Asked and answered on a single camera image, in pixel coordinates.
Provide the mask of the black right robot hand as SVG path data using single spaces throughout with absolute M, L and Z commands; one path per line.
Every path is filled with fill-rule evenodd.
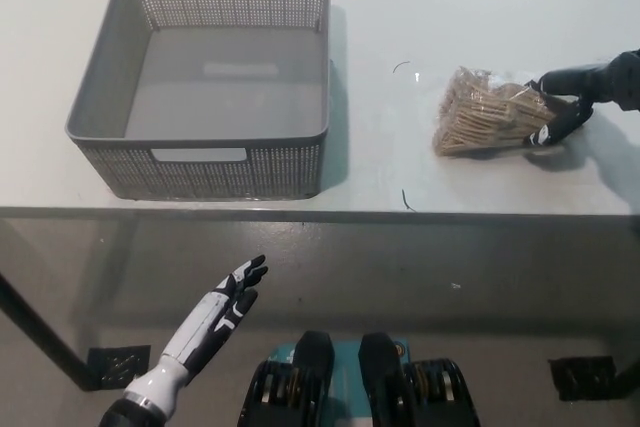
M 551 70 L 527 83 L 544 100 L 575 96 L 556 116 L 523 139 L 527 147 L 552 146 L 586 123 L 596 103 L 617 104 L 622 111 L 639 110 L 639 51 L 625 51 L 608 63 Z

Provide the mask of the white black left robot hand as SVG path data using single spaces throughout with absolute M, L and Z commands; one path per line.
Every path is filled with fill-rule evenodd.
M 171 359 L 184 368 L 187 382 L 197 376 L 230 338 L 258 298 L 255 286 L 267 273 L 259 255 L 228 274 L 189 313 L 160 361 Z

